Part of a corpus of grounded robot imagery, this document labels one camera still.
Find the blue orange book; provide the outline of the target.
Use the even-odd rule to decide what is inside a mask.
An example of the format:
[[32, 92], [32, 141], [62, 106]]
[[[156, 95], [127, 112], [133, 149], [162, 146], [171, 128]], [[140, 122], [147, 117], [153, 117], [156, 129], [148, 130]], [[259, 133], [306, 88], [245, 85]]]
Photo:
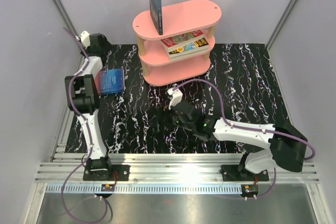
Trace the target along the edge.
[[95, 77], [95, 84], [99, 95], [110, 95], [124, 92], [124, 69], [102, 69]]

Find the red 13-storey treehouse book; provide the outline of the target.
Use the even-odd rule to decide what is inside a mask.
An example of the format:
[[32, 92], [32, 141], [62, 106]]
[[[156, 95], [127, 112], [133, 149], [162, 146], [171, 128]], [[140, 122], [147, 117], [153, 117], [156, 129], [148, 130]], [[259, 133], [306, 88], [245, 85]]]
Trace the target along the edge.
[[160, 40], [160, 43], [168, 51], [175, 50], [177, 48], [183, 47], [191, 42], [195, 42], [200, 38], [204, 37], [204, 33], [201, 30], [194, 30], [191, 32], [167, 37]]

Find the black yellow treehouse book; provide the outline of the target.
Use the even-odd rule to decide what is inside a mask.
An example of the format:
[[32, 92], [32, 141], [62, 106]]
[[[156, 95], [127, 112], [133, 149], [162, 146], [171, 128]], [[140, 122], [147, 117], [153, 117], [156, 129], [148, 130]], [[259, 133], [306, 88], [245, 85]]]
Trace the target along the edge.
[[181, 51], [187, 51], [187, 50], [193, 50], [193, 49], [199, 50], [200, 48], [202, 49], [209, 48], [209, 43], [205, 38], [201, 38], [197, 41], [191, 42], [175, 50], [177, 50], [178, 52], [181, 52]]

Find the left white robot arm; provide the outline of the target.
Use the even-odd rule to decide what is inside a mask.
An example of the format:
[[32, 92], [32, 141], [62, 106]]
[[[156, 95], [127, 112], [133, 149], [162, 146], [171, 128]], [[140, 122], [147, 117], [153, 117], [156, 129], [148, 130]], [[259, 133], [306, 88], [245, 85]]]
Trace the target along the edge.
[[72, 76], [65, 77], [68, 107], [77, 116], [87, 145], [85, 168], [100, 180], [112, 177], [113, 168], [103, 143], [98, 122], [100, 98], [96, 77], [103, 69], [103, 48], [107, 39], [100, 33], [83, 31], [73, 35], [84, 56], [83, 65]]

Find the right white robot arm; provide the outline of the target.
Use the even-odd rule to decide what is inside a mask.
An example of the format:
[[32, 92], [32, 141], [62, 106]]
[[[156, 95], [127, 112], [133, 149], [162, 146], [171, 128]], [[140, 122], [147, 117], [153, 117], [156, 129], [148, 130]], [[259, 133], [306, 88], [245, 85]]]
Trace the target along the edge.
[[238, 176], [251, 180], [266, 169], [280, 167], [290, 172], [302, 171], [307, 139], [290, 123], [249, 124], [207, 115], [187, 101], [167, 105], [163, 113], [169, 122], [192, 133], [202, 141], [231, 141], [259, 147], [240, 160]]

